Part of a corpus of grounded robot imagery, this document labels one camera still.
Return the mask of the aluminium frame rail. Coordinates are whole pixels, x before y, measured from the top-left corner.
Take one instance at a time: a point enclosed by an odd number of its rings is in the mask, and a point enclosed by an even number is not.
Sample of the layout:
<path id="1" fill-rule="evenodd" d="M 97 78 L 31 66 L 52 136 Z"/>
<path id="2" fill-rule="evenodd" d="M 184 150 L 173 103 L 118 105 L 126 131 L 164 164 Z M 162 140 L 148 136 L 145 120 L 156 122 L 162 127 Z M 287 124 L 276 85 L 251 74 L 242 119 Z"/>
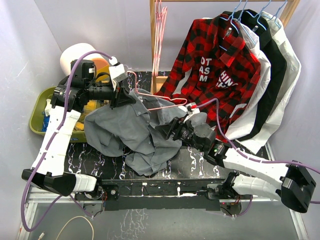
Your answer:
<path id="1" fill-rule="evenodd" d="M 229 170 L 209 164 L 196 149 L 184 146 L 165 169 L 139 176 L 125 157 L 107 157 L 86 143 L 71 143 L 64 170 L 102 180 L 224 179 Z M 58 197 L 35 187 L 27 196 L 26 221 L 20 240 L 306 240 L 302 216 L 281 202 L 254 197 L 205 209 L 123 209 L 105 211 L 96 200 Z"/>

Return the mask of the red black plaid shirt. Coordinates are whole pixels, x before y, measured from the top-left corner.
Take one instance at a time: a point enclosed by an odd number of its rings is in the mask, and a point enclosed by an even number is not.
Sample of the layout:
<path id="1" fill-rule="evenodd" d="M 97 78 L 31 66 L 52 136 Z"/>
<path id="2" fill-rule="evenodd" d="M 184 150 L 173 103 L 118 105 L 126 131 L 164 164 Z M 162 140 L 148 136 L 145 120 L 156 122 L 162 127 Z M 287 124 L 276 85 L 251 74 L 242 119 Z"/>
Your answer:
<path id="1" fill-rule="evenodd" d="M 224 29 L 215 18 L 195 19 L 174 61 L 166 81 L 156 93 L 170 99 L 183 98 L 202 105 L 206 122 L 216 128 L 216 137 L 225 142 L 230 114 L 239 102 L 248 103 L 260 78 L 261 64 L 247 50 L 241 36 L 231 35 L 222 42 Z"/>

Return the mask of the white orange cylinder container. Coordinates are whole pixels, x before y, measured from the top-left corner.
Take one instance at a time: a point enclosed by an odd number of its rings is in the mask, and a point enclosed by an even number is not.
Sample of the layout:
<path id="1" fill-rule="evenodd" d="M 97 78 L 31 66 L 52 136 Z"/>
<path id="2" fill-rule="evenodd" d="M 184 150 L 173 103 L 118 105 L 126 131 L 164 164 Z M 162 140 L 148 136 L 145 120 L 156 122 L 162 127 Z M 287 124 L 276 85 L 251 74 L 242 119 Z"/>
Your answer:
<path id="1" fill-rule="evenodd" d="M 88 52 L 96 51 L 89 43 L 77 43 L 66 50 L 60 56 L 60 66 L 66 77 L 60 81 L 60 85 L 66 85 L 71 70 L 76 61 Z M 86 79 L 87 81 L 107 81 L 110 77 L 109 62 L 100 53 L 91 53 L 85 56 L 78 64 L 73 78 Z"/>

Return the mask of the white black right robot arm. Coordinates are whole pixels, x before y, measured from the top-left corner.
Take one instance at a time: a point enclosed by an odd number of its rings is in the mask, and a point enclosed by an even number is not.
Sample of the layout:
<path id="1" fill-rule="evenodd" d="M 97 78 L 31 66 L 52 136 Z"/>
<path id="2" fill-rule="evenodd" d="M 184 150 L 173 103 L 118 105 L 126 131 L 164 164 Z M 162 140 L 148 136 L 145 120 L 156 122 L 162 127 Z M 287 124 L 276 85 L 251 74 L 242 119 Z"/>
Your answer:
<path id="1" fill-rule="evenodd" d="M 193 126 L 191 120 L 175 117 L 156 130 L 165 139 L 181 140 L 197 149 L 208 163 L 232 170 L 223 184 L 214 188 L 216 195 L 230 199 L 256 195 L 280 201 L 299 213 L 308 211 L 317 184 L 306 165 L 256 159 L 216 139 L 215 131 L 206 123 Z"/>

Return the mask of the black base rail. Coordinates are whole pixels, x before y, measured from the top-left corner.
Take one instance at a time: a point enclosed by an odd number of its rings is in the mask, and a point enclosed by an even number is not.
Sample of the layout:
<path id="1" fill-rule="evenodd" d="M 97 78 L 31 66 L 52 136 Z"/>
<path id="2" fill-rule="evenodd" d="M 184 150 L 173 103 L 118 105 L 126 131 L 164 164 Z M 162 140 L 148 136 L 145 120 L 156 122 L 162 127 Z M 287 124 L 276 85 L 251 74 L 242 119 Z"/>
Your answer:
<path id="1" fill-rule="evenodd" d="M 129 209 L 203 209 L 219 211 L 221 207 L 235 202 L 239 212 L 240 203 L 249 200 L 225 193 L 214 193 L 221 179 L 125 179 L 100 180 L 92 192 L 77 193 L 76 200 L 99 201 L 104 211 Z"/>

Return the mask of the white cloth in basket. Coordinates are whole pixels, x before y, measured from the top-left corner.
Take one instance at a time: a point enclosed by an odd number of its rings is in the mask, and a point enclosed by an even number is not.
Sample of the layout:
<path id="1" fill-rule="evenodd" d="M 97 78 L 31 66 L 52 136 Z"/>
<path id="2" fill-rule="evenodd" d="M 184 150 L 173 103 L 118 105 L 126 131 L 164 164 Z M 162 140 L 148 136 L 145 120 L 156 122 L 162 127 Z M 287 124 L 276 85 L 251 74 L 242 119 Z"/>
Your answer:
<path id="1" fill-rule="evenodd" d="M 46 106 L 44 108 L 44 113 L 46 117 L 50 116 L 51 109 L 52 109 L 51 99 L 46 99 Z"/>

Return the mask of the pink hangers bundle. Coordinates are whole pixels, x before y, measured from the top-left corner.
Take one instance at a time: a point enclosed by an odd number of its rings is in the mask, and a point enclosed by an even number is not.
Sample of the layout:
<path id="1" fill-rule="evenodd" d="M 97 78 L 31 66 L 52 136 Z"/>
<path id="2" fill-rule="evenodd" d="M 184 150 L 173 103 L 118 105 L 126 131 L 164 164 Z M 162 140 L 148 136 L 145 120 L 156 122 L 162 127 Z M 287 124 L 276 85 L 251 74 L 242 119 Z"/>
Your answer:
<path id="1" fill-rule="evenodd" d="M 168 8 L 162 7 L 162 1 L 155 1 L 155 42 L 152 64 L 152 76 L 157 77 L 159 74 L 159 65 L 161 60 L 162 45 L 167 20 Z"/>

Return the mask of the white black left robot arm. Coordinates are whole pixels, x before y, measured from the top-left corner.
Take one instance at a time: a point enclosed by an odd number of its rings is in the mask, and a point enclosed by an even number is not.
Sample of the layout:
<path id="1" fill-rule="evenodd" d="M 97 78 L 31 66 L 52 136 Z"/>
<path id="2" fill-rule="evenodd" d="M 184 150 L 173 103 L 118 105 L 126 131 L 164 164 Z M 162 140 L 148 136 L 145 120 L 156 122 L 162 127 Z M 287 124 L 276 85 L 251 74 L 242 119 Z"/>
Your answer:
<path id="1" fill-rule="evenodd" d="M 114 109 L 135 103 L 125 89 L 123 81 L 128 78 L 126 67 L 116 62 L 109 67 L 109 81 L 96 81 L 103 73 L 96 74 L 92 60 L 73 60 L 68 78 L 54 89 L 50 101 L 51 110 L 44 139 L 31 168 L 24 169 L 21 178 L 39 189 L 68 196 L 86 192 L 93 200 L 103 195 L 102 185 L 97 178 L 87 174 L 67 173 L 64 170 L 67 148 L 84 106 L 90 100 L 110 101 Z"/>

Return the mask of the olive green laundry basket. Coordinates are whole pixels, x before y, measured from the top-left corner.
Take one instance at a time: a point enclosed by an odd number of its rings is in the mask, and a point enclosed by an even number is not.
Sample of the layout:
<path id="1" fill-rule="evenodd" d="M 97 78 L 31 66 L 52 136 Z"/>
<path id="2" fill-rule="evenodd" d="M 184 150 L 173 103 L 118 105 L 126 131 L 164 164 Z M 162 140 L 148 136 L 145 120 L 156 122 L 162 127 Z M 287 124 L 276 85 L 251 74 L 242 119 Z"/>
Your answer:
<path id="1" fill-rule="evenodd" d="M 47 99 L 51 99 L 55 87 L 49 87 L 45 89 L 37 98 L 30 120 L 29 127 L 37 135 L 42 137 L 45 136 L 45 132 L 42 132 L 44 118 L 45 118 L 45 107 L 47 105 Z M 84 131 L 73 131 L 71 138 L 71 143 L 86 143 L 87 139 Z"/>

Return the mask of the blue cloth in basket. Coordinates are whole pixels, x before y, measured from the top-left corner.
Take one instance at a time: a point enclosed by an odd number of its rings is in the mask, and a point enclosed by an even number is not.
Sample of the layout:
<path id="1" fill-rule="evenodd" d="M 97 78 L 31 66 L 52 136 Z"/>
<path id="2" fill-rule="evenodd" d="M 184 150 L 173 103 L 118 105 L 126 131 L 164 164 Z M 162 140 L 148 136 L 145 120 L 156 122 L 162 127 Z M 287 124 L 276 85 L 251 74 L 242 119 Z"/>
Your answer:
<path id="1" fill-rule="evenodd" d="M 50 116 L 44 116 L 43 118 L 43 122 L 42 122 L 42 127 L 41 127 L 41 132 L 46 132 L 48 125 L 49 125 L 49 121 L 50 121 Z"/>

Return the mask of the yellow plaid shirt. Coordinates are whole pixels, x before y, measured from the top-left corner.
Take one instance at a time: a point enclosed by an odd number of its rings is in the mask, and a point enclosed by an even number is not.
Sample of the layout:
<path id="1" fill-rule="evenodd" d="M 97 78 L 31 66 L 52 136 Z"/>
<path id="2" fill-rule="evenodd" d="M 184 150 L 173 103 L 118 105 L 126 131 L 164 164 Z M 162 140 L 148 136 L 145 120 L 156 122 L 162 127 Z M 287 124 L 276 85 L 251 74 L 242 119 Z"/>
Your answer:
<path id="1" fill-rule="evenodd" d="M 84 106 L 83 112 L 81 113 L 79 120 L 76 122 L 73 130 L 76 132 L 84 131 L 85 117 L 94 110 L 99 109 L 100 107 L 103 107 L 108 103 L 109 100 L 90 100 L 87 105 Z"/>

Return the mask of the wooden clothes rack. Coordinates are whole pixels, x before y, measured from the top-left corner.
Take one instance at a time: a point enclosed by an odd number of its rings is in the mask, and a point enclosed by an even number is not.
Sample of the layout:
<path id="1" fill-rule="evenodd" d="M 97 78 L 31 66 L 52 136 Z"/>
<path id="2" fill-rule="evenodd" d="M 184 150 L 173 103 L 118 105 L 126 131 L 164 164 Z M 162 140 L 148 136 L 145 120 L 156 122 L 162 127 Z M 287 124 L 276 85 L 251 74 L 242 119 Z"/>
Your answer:
<path id="1" fill-rule="evenodd" d="M 166 76 L 159 75 L 159 65 L 161 60 L 162 43 L 164 31 L 167 21 L 168 8 L 162 6 L 163 0 L 150 0 L 150 35 L 151 35 L 151 54 L 152 54 L 152 79 L 151 92 L 156 93 L 163 83 L 166 81 Z M 283 5 L 277 10 L 274 15 L 279 18 L 283 27 L 286 27 L 290 22 L 294 12 L 296 11 L 300 0 L 284 0 Z"/>

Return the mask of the light grey white shirt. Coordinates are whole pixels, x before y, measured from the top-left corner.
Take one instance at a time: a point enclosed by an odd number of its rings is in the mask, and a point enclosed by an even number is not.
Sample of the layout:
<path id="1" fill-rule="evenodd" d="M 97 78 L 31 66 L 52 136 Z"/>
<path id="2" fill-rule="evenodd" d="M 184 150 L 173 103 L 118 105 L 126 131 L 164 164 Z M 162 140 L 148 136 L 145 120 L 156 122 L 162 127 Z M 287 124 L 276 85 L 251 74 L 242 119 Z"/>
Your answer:
<path id="1" fill-rule="evenodd" d="M 273 17 L 272 14 L 265 11 L 262 12 L 262 17 L 267 21 L 270 27 L 271 37 L 275 40 L 280 52 L 284 56 L 287 62 L 287 67 L 284 79 L 275 100 L 275 106 L 272 108 L 271 113 L 262 126 L 260 132 L 254 137 L 253 148 L 251 150 L 254 154 L 256 154 L 260 148 L 267 143 L 271 135 L 280 127 L 284 117 L 285 108 L 289 103 L 302 69 L 301 62 L 286 36 L 282 22 L 278 18 Z"/>

